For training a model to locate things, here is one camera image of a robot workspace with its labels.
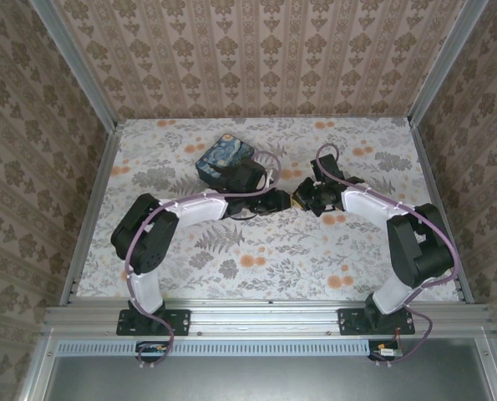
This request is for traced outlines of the dark blue painted-print box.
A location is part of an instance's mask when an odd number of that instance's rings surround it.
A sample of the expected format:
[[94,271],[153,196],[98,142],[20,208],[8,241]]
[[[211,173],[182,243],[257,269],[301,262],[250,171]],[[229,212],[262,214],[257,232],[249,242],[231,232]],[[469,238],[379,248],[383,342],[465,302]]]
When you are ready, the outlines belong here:
[[222,135],[196,162],[199,178],[210,188],[224,187],[255,148],[231,134]]

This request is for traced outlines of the grey metal sheet panel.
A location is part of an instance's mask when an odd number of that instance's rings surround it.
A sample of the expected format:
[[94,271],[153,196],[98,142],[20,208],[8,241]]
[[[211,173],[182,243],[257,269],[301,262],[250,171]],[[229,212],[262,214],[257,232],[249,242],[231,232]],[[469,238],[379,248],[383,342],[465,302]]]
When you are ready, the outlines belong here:
[[129,356],[33,356],[18,401],[497,401],[488,348],[427,341],[402,363],[365,357],[169,357],[142,368]]

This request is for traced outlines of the aluminium frame cross rail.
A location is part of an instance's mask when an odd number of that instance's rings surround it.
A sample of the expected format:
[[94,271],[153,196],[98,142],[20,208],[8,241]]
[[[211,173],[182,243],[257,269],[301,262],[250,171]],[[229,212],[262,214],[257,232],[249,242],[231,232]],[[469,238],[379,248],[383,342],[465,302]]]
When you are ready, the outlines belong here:
[[[175,300],[171,309],[188,309],[190,338],[322,339],[339,334],[337,312],[362,307],[347,301]],[[114,338],[119,313],[127,306],[118,298],[75,298],[62,307],[50,307],[40,334],[54,338]],[[420,338],[492,337],[495,325],[485,305],[465,302],[415,302],[414,319]]]

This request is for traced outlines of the aluminium frame side rail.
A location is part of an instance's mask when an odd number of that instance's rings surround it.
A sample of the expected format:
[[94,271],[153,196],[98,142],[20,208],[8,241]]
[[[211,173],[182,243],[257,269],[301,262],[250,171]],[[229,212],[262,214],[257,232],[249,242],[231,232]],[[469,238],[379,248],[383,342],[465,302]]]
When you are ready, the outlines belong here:
[[[441,218],[447,228],[448,232],[448,237],[452,241],[454,248],[456,249],[456,253],[458,256],[459,250],[458,247],[456,246],[456,241],[454,239],[453,232],[451,230],[451,226],[449,224],[449,219],[447,217],[444,204],[442,202],[441,196],[439,194],[439,189],[437,187],[437,184],[435,182],[434,174],[432,171],[432,168],[429,163],[429,158],[426,152],[426,149],[424,148],[423,141],[421,139],[420,133],[418,131],[418,127],[411,122],[410,118],[407,118],[407,122],[410,127],[411,135],[413,137],[413,142],[416,147],[417,153],[418,153],[418,161],[421,164],[421,168],[423,171],[423,176],[425,179],[425,184],[429,193],[430,200],[432,203],[438,207]],[[466,302],[466,303],[474,303],[474,297],[472,295],[472,292],[469,287],[469,282],[466,277],[464,267],[462,265],[462,261],[458,262],[458,268],[457,268],[457,276],[454,279],[456,289],[459,294],[459,298]]]
[[68,275],[58,303],[60,307],[66,307],[70,303],[70,298],[74,293],[74,285],[79,281],[80,275],[84,269],[96,222],[101,210],[104,193],[109,182],[114,159],[118,153],[119,142],[124,131],[125,123],[126,120],[118,122],[114,131],[107,137],[84,221],[81,226],[74,254],[69,265]]

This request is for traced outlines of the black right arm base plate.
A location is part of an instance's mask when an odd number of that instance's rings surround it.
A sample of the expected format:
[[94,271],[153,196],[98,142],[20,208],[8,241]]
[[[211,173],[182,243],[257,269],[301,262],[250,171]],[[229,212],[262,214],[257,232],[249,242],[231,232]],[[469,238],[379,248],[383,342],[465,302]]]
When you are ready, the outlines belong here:
[[342,308],[337,311],[337,317],[343,336],[415,334],[412,315],[405,309],[388,315],[375,312],[369,317],[364,308]]

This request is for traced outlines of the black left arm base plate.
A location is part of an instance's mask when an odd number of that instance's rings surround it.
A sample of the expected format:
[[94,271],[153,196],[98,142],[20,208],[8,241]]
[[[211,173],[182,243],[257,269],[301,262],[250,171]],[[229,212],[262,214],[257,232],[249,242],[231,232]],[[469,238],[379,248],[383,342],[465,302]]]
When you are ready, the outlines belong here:
[[[166,309],[161,317],[176,336],[187,336],[190,329],[190,310]],[[134,309],[124,309],[119,313],[116,334],[118,336],[168,336],[168,329],[160,322],[146,317]]]

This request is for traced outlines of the aluminium frame upright post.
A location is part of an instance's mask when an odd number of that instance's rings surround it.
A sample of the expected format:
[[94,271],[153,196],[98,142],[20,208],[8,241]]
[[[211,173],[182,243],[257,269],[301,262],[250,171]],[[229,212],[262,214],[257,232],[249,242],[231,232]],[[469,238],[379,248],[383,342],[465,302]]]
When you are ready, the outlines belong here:
[[74,74],[74,77],[77,79],[80,88],[86,95],[103,127],[109,134],[112,134],[116,130],[118,119],[109,106],[100,85],[94,78],[84,56],[78,49],[77,42],[74,40],[71,32],[69,32],[53,1],[29,1],[52,37],[58,51]]
[[418,126],[440,91],[443,81],[447,78],[456,58],[479,21],[487,2],[488,0],[465,0],[408,113],[408,122],[412,128]]

